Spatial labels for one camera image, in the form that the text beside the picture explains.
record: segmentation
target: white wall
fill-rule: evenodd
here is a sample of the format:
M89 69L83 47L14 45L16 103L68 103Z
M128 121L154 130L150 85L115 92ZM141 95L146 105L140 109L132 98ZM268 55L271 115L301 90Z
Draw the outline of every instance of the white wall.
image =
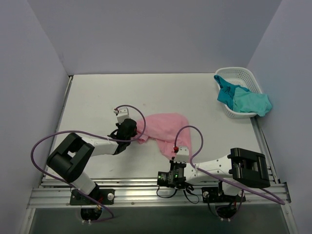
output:
M68 76L27 1L1 1L0 32L0 233L14 234L40 178L30 150L55 129Z
M301 234L311 233L312 1L283 0L248 69L273 104L261 119Z
M28 1L70 75L246 67L281 2Z

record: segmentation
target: teal cloth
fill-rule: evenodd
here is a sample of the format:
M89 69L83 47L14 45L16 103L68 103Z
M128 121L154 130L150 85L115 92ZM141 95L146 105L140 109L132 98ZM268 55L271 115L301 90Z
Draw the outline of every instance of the teal cloth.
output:
M228 83L219 75L215 75L214 79L220 85L221 88L217 100L226 104L231 110L233 110L233 98L235 94L235 89L237 87L240 87L245 91L249 91L249 89L242 87L240 85Z
M272 109L272 105L266 94L254 94L237 87L233 98L233 111L239 113L255 112L259 116L265 116Z

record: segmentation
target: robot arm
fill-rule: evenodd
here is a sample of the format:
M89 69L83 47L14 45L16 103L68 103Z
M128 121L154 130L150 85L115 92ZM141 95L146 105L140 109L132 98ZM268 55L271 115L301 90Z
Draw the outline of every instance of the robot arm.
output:
M128 108L114 111L117 116L117 129L108 138L130 140L137 134L137 123L130 119ZM47 165L67 183L90 197L98 200L98 186L83 172L88 160L97 155L116 155L130 145L130 142L115 142L98 138L80 137L69 134L50 154Z
M169 188L189 189L193 185L216 180L198 170L201 168L213 175L241 183L247 187L270 187L269 174L263 154L234 148L231 149L229 155L216 160L197 163L195 168L188 163L188 155L188 148L180 146L176 151L176 157L170 160L170 171L167 173L158 172L157 184ZM220 184L222 190L219 191L219 194L236 196L240 191L239 188L227 183L220 182Z

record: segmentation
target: plastic laundry basket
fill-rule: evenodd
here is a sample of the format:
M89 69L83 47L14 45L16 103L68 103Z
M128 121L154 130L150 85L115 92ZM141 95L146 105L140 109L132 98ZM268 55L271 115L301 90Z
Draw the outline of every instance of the plastic laundry basket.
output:
M238 84L240 86L248 88L251 92L256 94L261 94L260 87L254 78L254 75L246 68L243 67L226 67L220 68L215 72L217 75L224 78L227 82L231 84ZM251 118L256 116L255 112L250 113L238 113L232 111L227 105L225 107L225 114L230 118Z

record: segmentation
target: pink towel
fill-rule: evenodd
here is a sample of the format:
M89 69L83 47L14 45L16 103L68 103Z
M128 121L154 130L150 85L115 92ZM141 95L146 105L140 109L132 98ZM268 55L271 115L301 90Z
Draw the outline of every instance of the pink towel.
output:
M178 113L168 113L147 116L145 119L146 129L144 135L140 137L138 142L142 144L146 142L149 137L153 138L157 141L160 152L168 159L176 156L174 153L176 134L182 127L189 125L187 118ZM136 126L138 134L142 133L144 127L143 120L141 119L137 121ZM176 145L187 146L190 154L192 153L189 128L182 130L179 134Z

